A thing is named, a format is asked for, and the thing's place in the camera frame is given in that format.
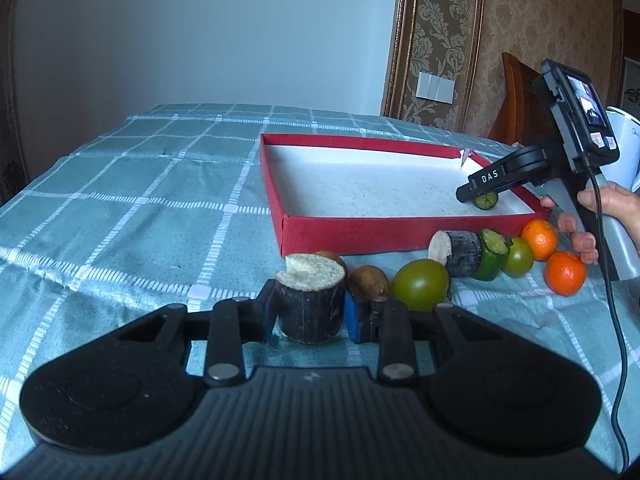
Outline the lying dark sugarcane piece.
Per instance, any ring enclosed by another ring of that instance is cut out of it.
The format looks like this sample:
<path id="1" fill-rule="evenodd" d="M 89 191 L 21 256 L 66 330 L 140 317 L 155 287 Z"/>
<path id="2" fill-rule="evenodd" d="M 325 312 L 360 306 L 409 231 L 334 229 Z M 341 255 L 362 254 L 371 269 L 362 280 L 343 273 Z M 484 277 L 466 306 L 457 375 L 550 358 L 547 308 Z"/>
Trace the lying dark sugarcane piece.
<path id="1" fill-rule="evenodd" d="M 482 260 L 480 237 L 471 231 L 437 231 L 428 244 L 428 258 L 442 264 L 453 278 L 472 278 Z"/>

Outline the red shallow cardboard box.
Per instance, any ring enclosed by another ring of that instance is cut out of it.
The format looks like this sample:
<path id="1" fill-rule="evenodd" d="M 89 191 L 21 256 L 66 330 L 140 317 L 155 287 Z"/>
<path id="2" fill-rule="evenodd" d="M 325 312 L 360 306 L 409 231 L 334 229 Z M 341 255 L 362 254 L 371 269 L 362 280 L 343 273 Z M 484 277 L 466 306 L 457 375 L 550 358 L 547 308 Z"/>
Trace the red shallow cardboard box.
<path id="1" fill-rule="evenodd" d="M 281 255 L 340 256 L 427 248 L 439 230 L 491 228 L 516 235 L 550 212 L 526 188 L 499 195 L 491 210 L 456 191 L 487 167 L 462 148 L 358 136 L 266 133 L 260 166 Z"/>

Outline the wooden headboard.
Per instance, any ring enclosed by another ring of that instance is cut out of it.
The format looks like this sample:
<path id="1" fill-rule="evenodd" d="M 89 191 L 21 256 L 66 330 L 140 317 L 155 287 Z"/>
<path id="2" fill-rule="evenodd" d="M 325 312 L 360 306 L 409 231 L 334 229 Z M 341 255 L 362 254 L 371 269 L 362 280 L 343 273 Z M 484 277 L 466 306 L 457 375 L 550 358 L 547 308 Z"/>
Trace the wooden headboard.
<path id="1" fill-rule="evenodd" d="M 501 55 L 506 96 L 489 133 L 503 144 L 535 144 L 554 135 L 554 125 L 534 87 L 540 76 L 509 52 Z"/>

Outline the large green tomato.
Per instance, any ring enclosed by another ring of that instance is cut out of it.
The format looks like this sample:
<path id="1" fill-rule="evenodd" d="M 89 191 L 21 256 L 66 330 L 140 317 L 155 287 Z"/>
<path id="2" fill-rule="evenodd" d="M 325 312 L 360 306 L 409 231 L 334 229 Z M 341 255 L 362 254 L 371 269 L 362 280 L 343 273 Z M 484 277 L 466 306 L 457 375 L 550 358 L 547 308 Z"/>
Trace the large green tomato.
<path id="1" fill-rule="evenodd" d="M 390 294 L 410 311 L 431 312 L 448 300 L 450 278 L 446 268 L 432 259 L 414 260 L 394 276 Z"/>

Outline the brown kiwi fruit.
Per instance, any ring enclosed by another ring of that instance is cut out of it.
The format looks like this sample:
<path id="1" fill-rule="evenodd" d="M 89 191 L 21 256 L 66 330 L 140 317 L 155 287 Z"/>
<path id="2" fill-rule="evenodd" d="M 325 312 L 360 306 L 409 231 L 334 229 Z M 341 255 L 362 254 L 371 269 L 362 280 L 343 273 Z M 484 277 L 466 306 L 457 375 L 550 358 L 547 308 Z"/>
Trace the brown kiwi fruit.
<path id="1" fill-rule="evenodd" d="M 390 281 L 377 266 L 358 266 L 349 274 L 349 290 L 364 299 L 387 298 L 390 294 Z"/>

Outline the dark sugarcane piece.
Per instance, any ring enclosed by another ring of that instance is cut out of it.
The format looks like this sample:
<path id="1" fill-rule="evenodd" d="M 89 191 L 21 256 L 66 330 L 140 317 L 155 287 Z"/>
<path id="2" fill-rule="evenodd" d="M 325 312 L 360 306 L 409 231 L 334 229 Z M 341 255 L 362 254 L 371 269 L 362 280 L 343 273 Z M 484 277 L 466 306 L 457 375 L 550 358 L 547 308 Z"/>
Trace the dark sugarcane piece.
<path id="1" fill-rule="evenodd" d="M 345 269 L 315 254 L 291 254 L 276 274 L 277 310 L 282 333 L 303 344 L 322 344 L 343 323 Z"/>
<path id="2" fill-rule="evenodd" d="M 453 278 L 472 278 L 482 260 L 480 237 L 471 231 L 437 231 L 428 244 L 428 258 L 442 264 Z"/>

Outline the white electric kettle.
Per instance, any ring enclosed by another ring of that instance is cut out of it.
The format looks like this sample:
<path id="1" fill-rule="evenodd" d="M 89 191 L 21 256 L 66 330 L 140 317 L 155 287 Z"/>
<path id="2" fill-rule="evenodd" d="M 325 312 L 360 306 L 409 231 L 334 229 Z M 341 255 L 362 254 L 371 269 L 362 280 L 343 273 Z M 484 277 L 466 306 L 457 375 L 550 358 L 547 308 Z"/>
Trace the white electric kettle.
<path id="1" fill-rule="evenodd" d="M 640 124 L 637 118 L 617 107 L 606 108 L 620 150 L 620 157 L 602 168 L 605 177 L 633 193 L 639 192 Z"/>

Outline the brown round fruit behind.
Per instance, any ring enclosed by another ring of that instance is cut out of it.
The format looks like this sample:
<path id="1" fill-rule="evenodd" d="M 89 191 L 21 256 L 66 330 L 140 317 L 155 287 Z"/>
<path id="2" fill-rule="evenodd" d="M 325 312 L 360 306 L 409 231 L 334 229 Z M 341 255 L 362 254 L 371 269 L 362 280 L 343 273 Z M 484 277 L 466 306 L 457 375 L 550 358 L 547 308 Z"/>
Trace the brown round fruit behind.
<path id="1" fill-rule="evenodd" d="M 334 262 L 336 262 L 337 264 L 339 264 L 345 271 L 345 275 L 348 274 L 348 266 L 345 263 L 345 261 L 342 259 L 342 257 L 340 257 L 337 254 L 334 254 L 334 252 L 329 252 L 328 250 L 319 250 L 318 252 L 314 253 L 317 256 L 323 257 L 323 258 L 327 258 L 330 259 Z"/>

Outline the teal plaid bedspread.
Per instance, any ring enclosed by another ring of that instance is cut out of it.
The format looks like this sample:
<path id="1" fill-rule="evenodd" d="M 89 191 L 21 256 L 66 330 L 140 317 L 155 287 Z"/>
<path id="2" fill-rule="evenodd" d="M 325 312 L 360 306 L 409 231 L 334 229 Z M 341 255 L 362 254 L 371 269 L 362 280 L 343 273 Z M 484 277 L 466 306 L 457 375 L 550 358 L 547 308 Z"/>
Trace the teal plaid bedspread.
<path id="1" fill-rule="evenodd" d="M 207 310 L 255 296 L 283 262 L 274 237 L 259 141 L 309 133 L 470 148 L 494 141 L 376 116 L 240 104 L 172 104 L 130 116 L 60 158 L 1 209 L 1 466 L 34 445 L 18 408 L 40 365 L 164 304 Z M 603 408 L 588 442 L 618 468 L 610 424 L 639 452 L 639 285 L 612 285 L 592 266 L 571 297 L 544 270 L 524 278 L 455 281 L 458 306 L 585 367 Z"/>

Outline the white wall switch panel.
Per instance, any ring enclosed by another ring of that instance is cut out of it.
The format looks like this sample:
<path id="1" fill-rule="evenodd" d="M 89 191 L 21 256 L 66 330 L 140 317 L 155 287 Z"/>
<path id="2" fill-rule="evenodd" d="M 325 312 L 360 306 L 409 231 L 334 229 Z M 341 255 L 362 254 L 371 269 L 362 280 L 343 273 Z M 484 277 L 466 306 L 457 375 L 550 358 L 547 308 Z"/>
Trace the white wall switch panel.
<path id="1" fill-rule="evenodd" d="M 427 72 L 420 72 L 416 82 L 416 97 L 452 104 L 454 102 L 454 81 Z"/>

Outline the green cucumber piece outside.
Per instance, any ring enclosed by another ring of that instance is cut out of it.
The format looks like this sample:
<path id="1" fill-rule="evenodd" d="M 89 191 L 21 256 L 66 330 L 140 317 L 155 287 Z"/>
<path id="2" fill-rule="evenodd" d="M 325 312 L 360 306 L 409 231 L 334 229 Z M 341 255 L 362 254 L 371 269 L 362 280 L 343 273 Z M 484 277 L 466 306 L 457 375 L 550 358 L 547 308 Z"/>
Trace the green cucumber piece outside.
<path id="1" fill-rule="evenodd" d="M 480 281 L 494 280 L 506 262 L 510 246 L 506 238 L 492 229 L 482 229 L 478 233 L 480 239 L 480 264 L 473 278 Z"/>

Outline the framed wall picture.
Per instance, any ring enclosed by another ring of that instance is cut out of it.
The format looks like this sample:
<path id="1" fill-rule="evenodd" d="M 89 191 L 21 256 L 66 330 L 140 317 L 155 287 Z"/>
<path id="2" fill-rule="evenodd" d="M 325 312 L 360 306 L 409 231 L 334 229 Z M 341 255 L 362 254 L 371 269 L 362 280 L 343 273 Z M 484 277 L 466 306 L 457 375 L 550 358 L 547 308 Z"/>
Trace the framed wall picture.
<path id="1" fill-rule="evenodd" d="M 631 58 L 625 58 L 620 107 L 634 117 L 640 115 L 640 64 Z"/>

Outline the orange tangerine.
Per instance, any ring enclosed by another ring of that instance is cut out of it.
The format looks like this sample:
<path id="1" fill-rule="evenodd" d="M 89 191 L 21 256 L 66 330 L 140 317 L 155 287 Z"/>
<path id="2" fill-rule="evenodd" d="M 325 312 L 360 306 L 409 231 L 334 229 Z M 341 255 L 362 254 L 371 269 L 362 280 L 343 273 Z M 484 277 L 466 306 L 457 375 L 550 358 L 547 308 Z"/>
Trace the orange tangerine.
<path id="1" fill-rule="evenodd" d="M 587 277 L 585 263 L 571 252 L 555 252 L 544 267 L 548 287 L 558 295 L 573 296 L 582 288 Z"/>
<path id="2" fill-rule="evenodd" d="M 521 230 L 521 238 L 532 248 L 536 261 L 546 261 L 558 248 L 559 237 L 554 226 L 544 219 L 533 219 Z"/>

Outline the small green cucumber piece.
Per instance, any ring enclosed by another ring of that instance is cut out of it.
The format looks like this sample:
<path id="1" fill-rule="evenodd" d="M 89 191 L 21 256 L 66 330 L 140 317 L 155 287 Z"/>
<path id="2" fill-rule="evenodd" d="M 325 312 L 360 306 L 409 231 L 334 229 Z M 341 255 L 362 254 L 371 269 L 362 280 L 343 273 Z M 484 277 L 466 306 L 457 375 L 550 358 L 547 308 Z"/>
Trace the small green cucumber piece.
<path id="1" fill-rule="evenodd" d="M 491 210 L 492 208 L 495 208 L 495 206 L 497 206 L 498 201 L 498 193 L 495 191 L 490 191 L 476 196 L 473 200 L 473 204 L 480 210 Z"/>

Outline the small green tomato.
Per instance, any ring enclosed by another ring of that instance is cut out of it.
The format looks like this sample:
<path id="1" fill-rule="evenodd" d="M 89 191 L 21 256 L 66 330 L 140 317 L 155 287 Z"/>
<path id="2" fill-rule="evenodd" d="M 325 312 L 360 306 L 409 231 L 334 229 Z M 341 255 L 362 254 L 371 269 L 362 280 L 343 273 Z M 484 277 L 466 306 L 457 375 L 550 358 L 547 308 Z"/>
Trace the small green tomato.
<path id="1" fill-rule="evenodd" d="M 529 272 L 534 264 L 532 248 L 521 237 L 509 237 L 506 240 L 509 248 L 508 256 L 502 265 L 502 270 L 511 278 L 521 278 Z"/>

